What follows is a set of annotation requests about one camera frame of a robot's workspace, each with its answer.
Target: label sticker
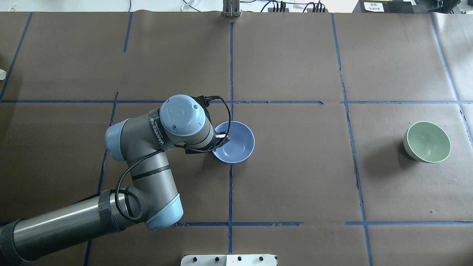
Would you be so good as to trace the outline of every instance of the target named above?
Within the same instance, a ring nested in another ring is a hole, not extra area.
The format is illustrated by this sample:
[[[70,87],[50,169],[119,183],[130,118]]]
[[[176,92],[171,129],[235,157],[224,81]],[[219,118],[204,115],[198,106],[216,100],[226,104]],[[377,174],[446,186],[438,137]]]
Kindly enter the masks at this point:
[[[383,3],[364,2],[363,4],[365,4],[366,11],[384,12]]]

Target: green bowl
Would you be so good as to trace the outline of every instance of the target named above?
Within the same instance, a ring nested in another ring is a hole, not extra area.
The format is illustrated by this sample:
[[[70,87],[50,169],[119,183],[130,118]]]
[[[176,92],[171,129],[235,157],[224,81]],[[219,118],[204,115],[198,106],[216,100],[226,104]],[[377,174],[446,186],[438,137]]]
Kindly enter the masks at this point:
[[[412,124],[406,131],[404,148],[418,161],[436,163],[448,158],[452,145],[447,134],[438,125],[421,121]]]

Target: light blue joint cap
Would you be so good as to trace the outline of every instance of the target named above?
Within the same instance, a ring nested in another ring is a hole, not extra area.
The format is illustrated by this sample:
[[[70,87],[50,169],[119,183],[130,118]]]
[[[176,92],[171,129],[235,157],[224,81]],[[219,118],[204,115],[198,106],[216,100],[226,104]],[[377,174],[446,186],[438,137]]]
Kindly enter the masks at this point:
[[[177,194],[161,211],[146,221],[146,226],[151,231],[163,229],[175,224],[183,214],[181,196]]]
[[[179,137],[188,137],[204,127],[205,112],[192,97],[178,94],[171,96],[163,103],[159,119],[169,133]]]
[[[122,155],[122,150],[120,149],[120,137],[122,136],[122,129],[128,120],[129,118],[112,125],[105,132],[105,145],[107,146],[107,150],[117,161],[125,160]]]

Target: blue bowl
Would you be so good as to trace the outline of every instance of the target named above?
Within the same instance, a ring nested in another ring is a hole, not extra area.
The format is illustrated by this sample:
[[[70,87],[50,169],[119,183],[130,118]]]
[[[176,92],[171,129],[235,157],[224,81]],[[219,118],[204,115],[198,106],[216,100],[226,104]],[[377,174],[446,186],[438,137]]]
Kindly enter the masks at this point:
[[[219,124],[217,133],[227,131],[228,122]],[[254,149],[254,135],[244,123],[232,121],[230,128],[230,141],[213,151],[217,158],[226,163],[239,163],[250,157]]]

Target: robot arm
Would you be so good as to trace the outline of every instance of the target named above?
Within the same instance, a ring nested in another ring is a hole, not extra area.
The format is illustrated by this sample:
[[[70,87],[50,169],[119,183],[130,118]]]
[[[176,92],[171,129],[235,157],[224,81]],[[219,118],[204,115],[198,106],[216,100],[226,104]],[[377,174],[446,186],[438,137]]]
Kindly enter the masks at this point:
[[[133,186],[120,193],[106,190],[71,206],[6,225],[0,230],[0,265],[33,262],[140,222],[150,230],[176,223],[183,209],[164,151],[182,147],[186,153],[207,152],[228,141],[228,131],[219,139],[212,126],[206,109],[211,99],[215,97],[175,95],[161,109],[108,128],[106,146],[116,160],[128,163]]]

